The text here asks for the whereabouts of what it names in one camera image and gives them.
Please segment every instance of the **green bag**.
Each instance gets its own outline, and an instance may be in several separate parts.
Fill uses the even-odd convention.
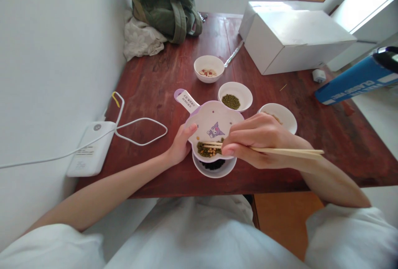
[[[184,42],[186,34],[198,36],[202,33],[195,0],[133,0],[133,14],[171,43]]]

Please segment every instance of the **black bottle cap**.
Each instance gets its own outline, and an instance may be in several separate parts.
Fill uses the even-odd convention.
[[[398,47],[379,47],[373,51],[372,56],[384,68],[398,73]]]

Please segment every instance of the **bag strap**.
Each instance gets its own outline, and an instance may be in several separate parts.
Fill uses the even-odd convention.
[[[187,34],[187,22],[185,20],[185,12],[182,8],[180,1],[170,0],[171,6],[174,11],[175,29],[174,38],[171,43],[181,44],[185,40]]]
[[[193,36],[199,36],[202,33],[203,22],[202,22],[202,18],[199,16],[199,12],[197,12],[195,9],[196,8],[194,6],[194,8],[192,9],[192,14],[195,16],[195,24],[196,24],[196,26],[195,26],[195,31],[194,31],[194,33],[192,35]]]

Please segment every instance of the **hand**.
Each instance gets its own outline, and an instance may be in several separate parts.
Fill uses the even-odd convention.
[[[223,155],[230,155],[259,169],[298,168],[308,162],[304,158],[266,154],[253,151],[257,148],[313,149],[303,138],[291,134],[271,115],[258,113],[231,127],[222,147]]]
[[[184,128],[185,124],[182,124],[178,129],[178,132],[174,138],[173,144],[166,151],[167,158],[171,162],[172,166],[180,163],[188,155],[191,150],[191,144],[187,143],[188,139],[196,132],[198,126],[191,124],[191,126]]]

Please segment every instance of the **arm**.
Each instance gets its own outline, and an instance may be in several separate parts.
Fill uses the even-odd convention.
[[[343,207],[368,208],[369,199],[341,169],[323,158],[308,160],[251,150],[258,148],[313,149],[311,144],[284,129],[273,116],[259,113],[231,127],[223,143],[222,154],[245,160],[256,168],[298,170],[308,187],[318,197]]]
[[[42,216],[24,234],[55,223],[70,225],[78,231],[89,228],[143,185],[180,163],[190,150],[187,140],[196,130],[196,124],[186,129],[182,125],[166,152],[79,190]]]

